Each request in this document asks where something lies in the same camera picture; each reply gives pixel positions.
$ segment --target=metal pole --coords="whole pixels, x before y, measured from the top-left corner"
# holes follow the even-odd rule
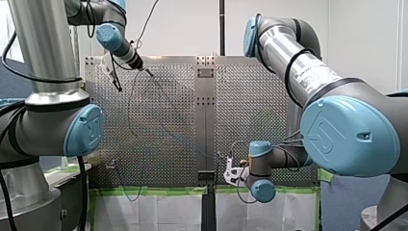
[[[219,39],[220,56],[225,56],[225,0],[219,0]]]
[[[77,77],[64,1],[10,0],[9,5],[29,73],[50,80]],[[88,97],[78,83],[33,82],[26,103],[56,105]]]

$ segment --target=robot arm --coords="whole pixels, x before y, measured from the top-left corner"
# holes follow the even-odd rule
[[[403,167],[408,162],[408,100],[385,96],[360,79],[337,74],[320,60],[318,37],[307,23],[254,17],[246,26],[244,53],[276,73],[303,108],[304,148],[292,150],[302,167],[313,160],[346,176],[408,173]],[[259,201],[273,199],[270,170],[278,167],[296,167],[294,158],[269,142],[250,144],[245,183]]]
[[[64,0],[64,4],[70,25],[100,25],[96,31],[99,43],[121,63],[128,64],[133,69],[143,68],[143,61],[136,48],[124,37],[127,23],[124,0],[89,3],[80,0]]]

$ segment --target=metal panel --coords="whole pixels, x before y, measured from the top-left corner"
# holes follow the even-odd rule
[[[216,181],[223,183],[225,163],[218,155],[226,155],[232,142],[279,143],[285,136],[285,88],[255,59],[143,59],[156,77],[117,68],[123,92],[117,92],[102,72],[100,59],[86,60],[87,91],[107,117],[105,139],[98,154],[89,158],[95,165],[92,188],[196,186],[199,170],[218,171]],[[237,165],[247,159],[247,146],[237,145],[234,153]],[[111,160],[116,160],[117,170],[106,169]],[[315,167],[299,172],[276,169],[272,178],[277,185],[311,186],[317,172]]]
[[[256,59],[217,57],[217,128],[216,153],[228,154],[234,141],[283,140],[287,127],[288,97],[277,76],[270,74]],[[247,160],[247,145],[237,145],[235,163]],[[225,161],[218,166],[219,183]],[[272,182],[282,186],[313,186],[317,183],[315,167],[298,172],[274,169]]]
[[[143,59],[155,77],[117,67],[123,92],[100,61],[88,59],[87,91],[106,115],[105,138],[90,173],[93,188],[196,185],[195,57]],[[105,168],[111,160],[116,170]]]

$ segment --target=white wall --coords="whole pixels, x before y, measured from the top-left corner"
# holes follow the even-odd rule
[[[136,40],[155,0],[127,1],[127,38]],[[242,55],[249,17],[297,17],[317,31],[327,57],[328,0],[226,0],[226,55]],[[218,0],[159,1],[143,37],[142,55],[219,54]]]
[[[402,1],[330,0],[328,64],[383,93],[399,89]]]
[[[137,40],[155,0],[127,1],[126,37]],[[218,53],[218,0],[159,1],[142,38],[141,55]]]

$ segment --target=cable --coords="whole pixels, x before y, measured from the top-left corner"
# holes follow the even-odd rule
[[[243,168],[243,170],[241,171],[240,177],[238,178],[238,181],[237,181],[237,195],[238,195],[238,197],[240,198],[240,200],[241,200],[243,203],[245,203],[245,204],[255,204],[256,202],[258,202],[258,200],[255,199],[254,201],[246,201],[246,200],[244,200],[244,199],[242,198],[242,196],[240,195],[240,182],[241,182],[241,177],[242,177],[243,172],[246,170],[246,168],[247,168],[247,167],[244,167],[244,168]]]
[[[285,140],[285,141],[282,141],[282,143],[294,143],[294,142],[301,142],[301,141],[303,141],[303,139]]]
[[[373,227],[370,231],[379,231],[379,230],[383,229],[389,223],[393,222],[395,219],[397,219],[399,216],[405,214],[406,212],[408,212],[408,204],[404,205],[404,207],[398,209],[396,212],[391,214],[389,217],[385,218],[383,221],[381,221],[379,224],[377,224],[375,227]]]
[[[256,16],[255,16],[255,42],[256,42],[256,46],[257,46],[257,49],[258,49],[258,56],[259,56],[259,59],[261,60],[261,64],[270,72],[270,73],[272,73],[272,74],[276,74],[276,72],[273,70],[273,69],[271,69],[266,63],[265,63],[265,61],[264,61],[264,58],[263,58],[263,56],[262,56],[262,52],[261,52],[261,45],[259,44],[259,28],[258,28],[258,23],[259,23],[259,20],[261,20],[261,17],[262,17],[262,15],[260,14],[260,13],[257,13],[256,14]]]
[[[290,139],[290,138],[292,138],[292,137],[295,137],[297,134],[299,134],[300,133],[300,129],[299,130],[297,130],[297,131],[295,131],[294,133],[292,133],[291,135],[288,135],[286,138],[284,138],[283,140],[284,141],[286,141],[286,140],[288,140],[288,139]]]
[[[122,185],[123,192],[125,193],[127,199],[128,199],[130,202],[135,202],[135,201],[137,201],[137,200],[139,199],[139,197],[140,197],[141,185],[139,186],[138,194],[136,195],[135,198],[132,199],[132,198],[130,197],[130,195],[126,192],[126,187],[125,187],[125,184],[123,183],[124,181],[123,181],[123,178],[122,178],[122,176],[121,176],[121,174],[120,174],[119,167],[118,167],[117,165],[115,166],[115,170],[116,170],[117,177],[119,178],[120,184]],[[144,171],[142,171],[142,172],[140,173],[140,175],[141,175],[141,177],[143,177],[143,176],[144,176]]]
[[[114,60],[115,60],[114,55],[112,54],[112,52],[110,54],[111,54],[112,69],[114,70],[114,76],[115,76],[113,80],[113,84],[119,92],[122,92],[122,85],[120,84],[119,77],[117,76],[117,72],[116,72],[116,68],[114,64]]]
[[[4,177],[3,177],[3,174],[1,173],[1,170],[0,170],[0,176],[1,176],[0,177],[0,185],[1,185],[1,189],[3,191],[4,201],[6,203],[7,216],[9,218],[9,225],[10,225],[10,228],[12,229],[12,231],[18,231],[17,227],[15,226],[12,202],[10,200],[9,191],[7,189],[6,181],[4,180]]]
[[[120,11],[120,14],[122,14],[123,19],[125,20],[125,25],[127,25],[127,17],[126,17],[126,11],[124,11],[118,4],[116,4],[115,2],[112,2],[111,0],[108,0],[108,2],[114,6],[115,8],[117,8],[118,11]]]
[[[140,42],[141,42],[141,38],[142,38],[143,35],[144,35],[144,31],[146,30],[147,23],[149,22],[150,17],[152,16],[152,14],[153,14],[153,12],[154,12],[154,9],[156,8],[156,5],[157,5],[158,2],[159,2],[159,0],[156,0],[156,2],[153,4],[152,9],[150,10],[150,14],[149,14],[149,16],[147,17],[146,22],[144,22],[143,30],[141,30],[140,36],[139,36],[139,38],[138,38],[138,40],[137,40],[137,43],[136,43],[136,50],[138,50],[138,49],[141,48],[141,43],[140,43]]]
[[[95,18],[95,11],[93,10],[93,6],[90,4],[90,0],[87,1],[87,6],[85,7],[85,12],[87,14],[88,21],[92,25],[92,31],[89,30],[89,25],[87,25],[88,37],[93,38],[93,36],[95,35],[96,18]]]
[[[282,150],[283,152],[285,152],[286,156],[289,155],[296,162],[297,168],[295,168],[295,169],[288,168],[289,171],[300,171],[300,168],[301,168],[300,162],[297,160],[297,158],[294,156],[294,154],[291,151],[285,149],[284,147],[282,147],[280,145],[274,145],[273,147]]]
[[[78,165],[81,173],[81,197],[82,197],[82,209],[79,219],[79,231],[86,231],[85,226],[87,224],[87,212],[88,212],[88,185],[87,185],[87,171],[85,169],[85,163],[82,156],[78,156]]]
[[[17,37],[17,33],[14,31],[14,33],[12,35],[12,38],[10,39],[9,43],[7,43],[6,48],[4,49],[3,54],[2,54],[3,66],[9,72],[11,72],[11,73],[13,73],[15,75],[18,75],[19,77],[22,77],[24,79],[28,79],[28,80],[35,81],[35,82],[41,82],[41,83],[49,83],[49,84],[67,84],[67,83],[75,83],[75,82],[82,81],[82,78],[78,78],[78,77],[64,79],[64,80],[52,80],[52,79],[39,78],[39,77],[36,77],[36,76],[29,76],[27,74],[21,73],[21,72],[15,70],[15,69],[13,69],[12,67],[10,67],[7,64],[6,57],[7,57],[8,53],[9,53],[10,49],[12,48],[12,45],[13,45],[16,37]]]
[[[285,89],[286,92],[288,93],[290,99],[293,101],[293,103],[295,103],[299,108],[303,108],[303,106],[299,103],[299,101],[294,97],[290,83],[289,83],[289,78],[290,78],[290,74],[291,74],[291,68],[293,63],[297,60],[297,58],[305,53],[311,53],[312,55],[316,56],[316,53],[313,49],[309,49],[309,48],[303,48],[301,49],[299,52],[297,52],[296,54],[294,54],[291,59],[288,62],[288,65],[286,66],[286,70],[285,70]]]

